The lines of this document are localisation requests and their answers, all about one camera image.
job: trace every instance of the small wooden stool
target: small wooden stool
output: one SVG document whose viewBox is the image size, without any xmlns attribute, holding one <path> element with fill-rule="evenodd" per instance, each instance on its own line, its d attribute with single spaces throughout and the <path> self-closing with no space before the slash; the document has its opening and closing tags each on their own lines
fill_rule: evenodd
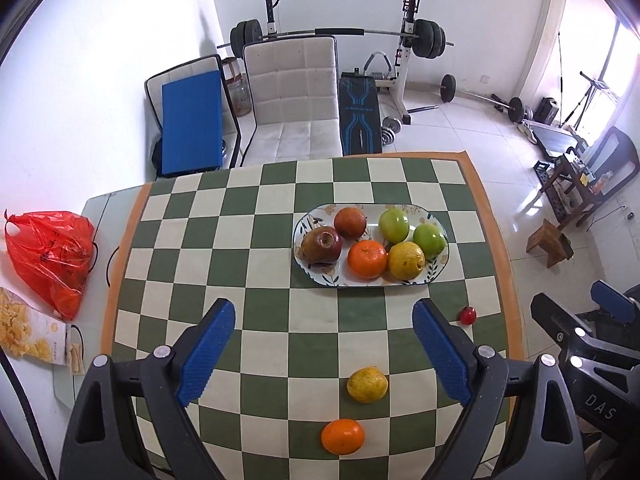
<svg viewBox="0 0 640 480">
<path fill-rule="evenodd" d="M 568 260 L 574 255 L 569 239 L 546 218 L 542 221 L 542 227 L 527 240 L 527 253 L 534 247 L 540 247 L 548 254 L 546 259 L 547 269 L 562 260 Z"/>
</svg>

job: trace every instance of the yellow and white package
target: yellow and white package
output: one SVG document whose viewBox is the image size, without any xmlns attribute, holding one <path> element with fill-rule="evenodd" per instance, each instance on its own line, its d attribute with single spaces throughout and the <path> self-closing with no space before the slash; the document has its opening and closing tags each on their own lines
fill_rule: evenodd
<svg viewBox="0 0 640 480">
<path fill-rule="evenodd" d="M 25 354 L 65 364 L 66 324 L 31 308 L 0 286 L 0 345 L 15 357 Z"/>
</svg>

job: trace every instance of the yellow lemon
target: yellow lemon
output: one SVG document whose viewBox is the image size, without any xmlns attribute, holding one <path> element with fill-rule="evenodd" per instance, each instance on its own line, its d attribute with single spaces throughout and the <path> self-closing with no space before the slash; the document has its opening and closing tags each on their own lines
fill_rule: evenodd
<svg viewBox="0 0 640 480">
<path fill-rule="evenodd" d="M 424 253 L 418 244 L 402 242 L 389 251 L 387 267 L 396 280 L 412 280 L 424 269 Z"/>
<path fill-rule="evenodd" d="M 375 366 L 367 366 L 354 372 L 347 381 L 347 391 L 358 402 L 369 404 L 385 396 L 389 383 Z"/>
</svg>

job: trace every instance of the oval plate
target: oval plate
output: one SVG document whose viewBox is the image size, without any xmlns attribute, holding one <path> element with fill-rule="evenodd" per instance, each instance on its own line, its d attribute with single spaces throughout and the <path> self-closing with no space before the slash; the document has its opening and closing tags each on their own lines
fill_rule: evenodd
<svg viewBox="0 0 640 480">
<path fill-rule="evenodd" d="M 364 234 L 357 240 L 342 239 L 342 253 L 340 258 L 334 264 L 330 265 L 309 265 L 302 259 L 302 252 L 300 250 L 300 244 L 302 238 L 316 227 L 331 226 L 334 225 L 334 217 L 340 209 L 345 207 L 357 207 L 361 209 L 364 215 L 367 217 L 367 229 Z M 442 272 L 442 269 L 447 265 L 449 261 L 449 240 L 447 239 L 447 245 L 444 250 L 436 256 L 433 260 L 428 260 L 427 265 L 422 272 L 410 282 L 396 280 L 388 271 L 385 271 L 381 276 L 375 280 L 363 280 L 358 278 L 351 272 L 347 264 L 347 254 L 351 246 L 358 240 L 375 240 L 383 244 L 387 249 L 389 248 L 388 242 L 384 239 L 380 230 L 378 229 L 378 219 L 380 215 L 386 209 L 398 208 L 404 211 L 411 229 L 406 240 L 411 240 L 413 232 L 416 226 L 420 224 L 435 224 L 444 233 L 447 238 L 447 233 L 444 231 L 438 219 L 429 213 L 426 209 L 421 208 L 418 205 L 411 204 L 324 204 L 312 209 L 306 213 L 296 224 L 296 228 L 293 231 L 293 255 L 298 265 L 305 274 L 312 280 L 325 286 L 391 286 L 391 285 L 423 285 L 425 283 L 432 282 Z"/>
</svg>

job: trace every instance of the checkered tablecloth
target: checkered tablecloth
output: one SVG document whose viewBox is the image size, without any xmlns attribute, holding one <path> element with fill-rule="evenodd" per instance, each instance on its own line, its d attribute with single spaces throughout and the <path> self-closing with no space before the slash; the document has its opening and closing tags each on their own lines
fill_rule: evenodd
<svg viewBox="0 0 640 480">
<path fill-rule="evenodd" d="M 427 209 L 450 241 L 446 268 L 429 285 L 313 282 L 292 260 L 293 226 L 319 204 L 340 202 Z M 188 413 L 229 480 L 421 478 L 461 408 L 412 330 L 420 298 L 450 322 L 471 304 L 479 317 L 469 336 L 507 348 L 492 253 L 452 160 L 281 162 L 154 183 L 120 289 L 114 359 L 171 345 L 218 297 L 235 305 L 236 330 Z M 389 391 L 359 404 L 345 384 L 367 365 L 388 375 Z M 136 413 L 152 461 L 162 465 L 143 399 Z M 502 443 L 507 413 L 504 404 L 487 456 Z M 319 438 L 336 418 L 359 420 L 366 432 L 364 446 L 340 459 Z"/>
</svg>

